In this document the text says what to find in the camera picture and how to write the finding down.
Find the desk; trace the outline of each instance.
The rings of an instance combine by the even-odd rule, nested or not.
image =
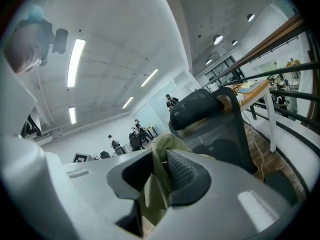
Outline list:
[[[155,137],[151,134],[150,129],[152,129],[152,130],[154,131],[154,133],[158,136],[158,133],[156,132],[156,130],[155,130],[152,126],[149,126],[149,127],[148,127],[147,129],[145,129],[145,130],[148,131],[148,133],[150,134],[150,136],[151,136],[152,138],[155,138]]]
[[[288,81],[288,86],[287,89],[289,87],[289,90],[291,91],[291,87],[298,90],[299,89],[299,82],[298,81]],[[286,87],[285,82],[280,82],[279,85]]]
[[[233,89],[235,85],[227,85],[226,87],[229,87]],[[260,98],[264,98],[266,109],[268,112],[268,119],[269,119],[269,127],[270,127],[270,150],[271,152],[276,151],[276,114],[274,109],[274,103],[272,101],[272,97],[269,91],[269,81],[263,80],[259,81],[259,86],[256,87],[254,90],[252,90],[249,93],[243,93],[244,100],[241,102],[241,111],[245,111],[247,108],[252,106],[255,102],[257,102]]]

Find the olive green cloth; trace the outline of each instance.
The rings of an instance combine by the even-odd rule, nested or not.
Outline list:
[[[167,161],[166,150],[168,149],[192,152],[181,139],[172,133],[161,135],[154,142],[152,147],[153,170],[140,194],[140,209],[142,215],[155,226],[166,213],[169,195],[172,191],[169,176],[162,165]]]

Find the person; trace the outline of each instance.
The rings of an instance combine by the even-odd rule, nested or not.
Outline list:
[[[149,143],[149,140],[147,139],[147,137],[150,139],[150,141],[154,139],[146,132],[145,128],[143,128],[140,125],[140,122],[138,121],[138,119],[134,120],[134,126],[138,130],[138,132],[141,134],[142,138],[145,140],[146,143]]]
[[[169,111],[171,111],[171,109],[178,104],[179,100],[176,97],[170,97],[169,94],[167,94],[165,97],[166,107],[169,108]]]
[[[275,62],[274,65],[275,65],[275,68],[276,68],[277,70],[281,69],[281,67],[279,66],[278,63]],[[281,80],[284,79],[284,76],[283,76],[281,73],[279,74],[279,76],[280,76],[280,79],[281,79]]]
[[[296,61],[293,58],[291,58],[290,61],[291,61],[292,66],[297,64]]]
[[[114,139],[111,135],[108,136],[109,138],[109,144],[110,147],[114,149],[114,151],[116,151],[117,148],[120,148],[122,153],[126,154],[126,151],[124,150],[124,148],[120,145],[119,141],[117,141],[116,139]]]
[[[286,101],[285,96],[278,95],[278,97],[276,98],[276,102],[278,103],[278,106],[280,109],[288,110],[287,109],[287,101]],[[289,116],[287,114],[284,114],[284,113],[281,113],[281,114],[283,117],[289,118]]]

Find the wooden handrail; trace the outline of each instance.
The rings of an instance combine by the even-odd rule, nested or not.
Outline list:
[[[266,39],[264,39],[261,43],[259,43],[256,47],[254,47],[251,51],[249,51],[246,55],[244,55],[241,59],[236,61],[226,71],[217,75],[215,78],[210,80],[204,86],[212,84],[213,82],[223,77],[224,75],[240,68],[241,66],[249,63],[255,58],[258,58],[259,56],[265,54],[267,51],[270,51],[273,48],[276,48],[277,46],[283,44],[284,42],[290,40],[291,38],[301,34],[306,30],[307,28],[305,26],[304,18],[302,18],[300,14],[296,14],[295,16],[287,20],[283,25],[281,25]]]

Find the railing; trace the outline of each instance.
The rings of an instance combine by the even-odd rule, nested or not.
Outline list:
[[[278,107],[277,105],[274,107],[274,110],[278,112],[278,114],[281,114],[286,118],[289,118],[291,120],[299,120],[302,125],[304,125],[307,128],[310,128],[310,130],[320,135],[320,94],[319,94],[320,92],[320,87],[319,87],[320,49],[316,39],[314,38],[313,34],[309,30],[307,30],[305,22],[299,14],[289,19],[284,25],[279,27],[264,41],[262,41],[255,48],[249,51],[243,58],[236,61],[226,71],[217,75],[212,80],[210,80],[207,84],[205,84],[203,88],[209,89],[207,86],[210,86],[212,83],[215,83],[221,77],[228,75],[229,73],[232,73],[237,69],[240,69],[241,66],[247,63],[251,63],[256,59],[263,57],[265,54],[274,52],[275,49],[281,47],[283,44],[286,44],[289,41],[294,40],[299,34],[303,32],[305,32],[307,36],[309,49],[310,49],[308,55],[311,62],[303,63],[299,65],[292,65],[289,67],[271,70],[268,72],[263,72],[263,73],[248,76],[248,77],[243,77],[243,78],[237,77],[236,80],[220,84],[218,87],[221,88],[228,85],[239,84],[247,80],[257,79],[261,77],[270,77],[275,74],[280,74],[281,76],[281,74],[284,74],[284,73],[312,70],[313,72],[312,73],[313,74],[312,93],[298,92],[298,90],[292,91],[291,89],[284,90],[283,87],[281,87],[279,83],[277,83],[277,81],[272,77],[270,77],[269,79],[270,83],[273,85],[273,87],[271,87],[270,89],[270,93],[274,96],[275,100],[277,100],[278,97],[292,97],[296,99],[303,99],[303,100],[310,101],[311,103],[310,103],[309,113],[307,116],[302,116],[300,114],[297,114],[295,111],[288,111],[286,109]],[[268,120],[268,118],[265,117],[264,115],[255,112],[254,106],[258,106],[262,109],[266,109],[266,104],[264,103],[264,100],[261,99],[260,101],[261,102],[256,102],[253,106],[250,107],[250,109],[247,109],[247,111],[252,113],[252,117],[254,120],[257,119],[257,116]],[[320,156],[320,149],[310,140],[308,140],[301,134],[297,133],[296,131],[294,131],[293,129],[289,128],[288,126],[284,125],[279,121],[276,122],[276,125],[284,129],[285,131],[289,132],[290,134],[295,136],[297,139],[301,140],[308,147],[310,147],[318,156]]]

